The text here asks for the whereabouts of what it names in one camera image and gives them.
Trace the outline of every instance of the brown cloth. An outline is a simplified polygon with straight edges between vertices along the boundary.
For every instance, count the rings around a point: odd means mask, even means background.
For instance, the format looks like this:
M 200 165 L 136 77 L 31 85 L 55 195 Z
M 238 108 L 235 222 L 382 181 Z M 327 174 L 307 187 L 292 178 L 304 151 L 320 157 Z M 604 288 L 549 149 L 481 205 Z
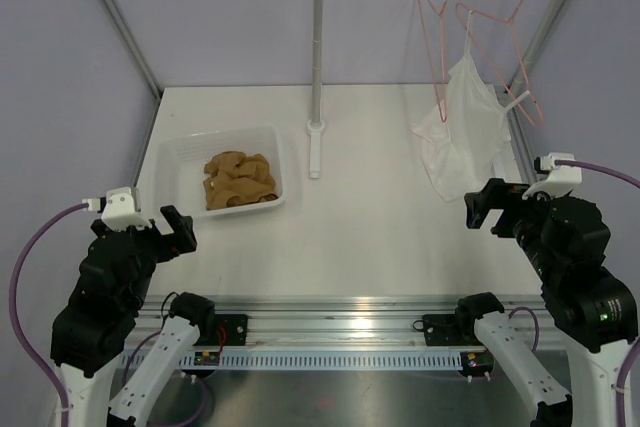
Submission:
M 269 173 L 269 162 L 260 154 L 223 152 L 204 166 L 209 177 L 203 182 L 207 210 L 237 207 L 276 200 L 276 181 Z

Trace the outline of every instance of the white table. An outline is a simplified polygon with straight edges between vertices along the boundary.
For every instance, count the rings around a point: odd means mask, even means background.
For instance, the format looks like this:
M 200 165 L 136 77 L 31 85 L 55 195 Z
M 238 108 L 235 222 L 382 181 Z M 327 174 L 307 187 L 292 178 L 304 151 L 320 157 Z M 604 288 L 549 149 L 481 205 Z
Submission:
M 289 193 L 262 214 L 197 220 L 197 252 L 159 265 L 150 295 L 539 294 L 515 241 L 490 235 L 497 217 L 469 231 L 464 202 L 433 190 L 409 131 L 435 105 L 432 86 L 325 86 L 323 96 L 322 178 L 310 180 L 308 87 L 166 89 L 138 182 L 145 212 L 160 142 L 247 125 L 279 127 Z M 503 161 L 519 181 L 510 149 Z

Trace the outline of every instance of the purple cable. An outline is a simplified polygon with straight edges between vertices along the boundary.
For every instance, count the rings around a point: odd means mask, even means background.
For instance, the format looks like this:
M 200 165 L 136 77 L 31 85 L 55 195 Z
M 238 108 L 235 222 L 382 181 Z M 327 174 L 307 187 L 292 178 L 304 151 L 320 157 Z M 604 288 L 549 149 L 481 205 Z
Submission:
M 531 346 L 531 352 L 535 352 L 538 350 L 538 342 L 540 341 L 540 324 L 538 323 L 538 316 L 536 313 L 530 309 L 529 307 L 516 307 L 511 312 L 509 312 L 509 318 L 513 317 L 518 312 L 528 312 L 533 319 L 533 328 L 535 329 L 535 335 L 533 337 L 533 345 Z
M 640 189 L 640 180 L 631 177 L 630 175 L 624 174 L 614 169 L 610 169 L 608 167 L 603 167 L 601 165 L 590 164 L 588 162 L 580 162 L 579 160 L 556 160 L 556 165 L 568 165 L 570 167 L 580 167 L 582 169 L 593 170 L 595 172 L 600 172 L 602 174 L 610 175 L 611 177 L 615 177 L 616 179 L 624 180 L 629 184 L 633 185 Z M 620 389 L 624 389 L 624 385 L 627 382 L 627 377 L 629 376 L 629 372 L 631 371 L 631 367 L 633 367 L 633 363 L 640 355 L 640 339 L 636 341 L 633 345 L 627 357 L 624 359 L 622 366 L 620 367 L 620 372 L 618 373 L 618 379 L 616 380 L 616 386 Z M 618 419 L 618 427 L 626 427 L 627 419 L 625 417 L 624 412 L 624 393 L 616 391 L 616 417 Z
M 24 246 L 22 252 L 18 256 L 18 260 L 16 260 L 16 264 L 13 267 L 13 272 L 11 274 L 11 281 L 9 283 L 9 318 L 11 319 L 11 327 L 13 328 L 13 332 L 15 333 L 18 342 L 25 350 L 25 352 L 31 357 L 31 359 L 42 369 L 45 375 L 49 378 L 53 386 L 55 387 L 58 395 L 60 396 L 60 405 L 63 409 L 69 408 L 69 398 L 67 396 L 67 391 L 58 379 L 58 376 L 53 371 L 53 369 L 45 362 L 45 360 L 36 352 L 33 348 L 27 336 L 24 334 L 22 330 L 22 325 L 20 324 L 20 319 L 18 318 L 18 280 L 20 278 L 20 272 L 22 271 L 22 267 L 24 262 L 33 249 L 33 246 L 36 244 L 38 239 L 42 237 L 45 232 L 47 232 L 54 224 L 56 224 L 59 220 L 66 217 L 67 215 L 76 212 L 78 210 L 82 210 L 88 207 L 87 204 L 78 204 L 73 207 L 69 207 L 66 210 L 63 210 L 57 215 L 54 215 L 46 224 L 44 224 L 40 229 L 29 239 L 27 245 Z M 69 412 L 67 410 L 62 411 L 61 415 L 61 424 L 62 427 L 68 427 L 69 425 Z
M 123 387 L 127 383 L 127 380 L 128 380 L 127 377 L 129 376 L 129 368 L 131 368 L 131 364 L 133 363 L 133 359 L 135 359 L 135 357 L 138 354 L 138 352 L 140 352 L 140 349 L 142 349 L 142 347 L 144 347 L 144 345 L 147 342 L 149 342 L 154 337 L 157 337 L 158 335 L 160 335 L 160 331 L 154 332 L 153 334 L 148 335 L 147 337 L 142 339 L 142 341 L 138 344 L 138 346 L 133 350 L 132 354 L 129 356 L 129 359 L 127 359 L 127 363 L 124 366 L 124 372 L 122 373 L 122 386 Z M 204 381 L 202 379 L 200 379 L 199 377 L 196 377 L 196 379 L 198 381 L 198 385 L 200 386 L 200 392 L 202 394 L 202 396 L 201 396 L 202 400 L 200 401 L 200 405 L 198 406 L 196 411 L 191 415 L 191 417 L 189 417 L 188 419 L 183 420 L 181 422 L 178 422 L 177 424 L 152 424 L 151 422 L 148 422 L 147 423 L 147 427 L 186 427 L 189 424 L 191 424 L 192 422 L 194 422 L 198 417 L 200 417 L 200 415 L 204 411 L 204 408 L 207 405 L 207 386 L 204 383 Z

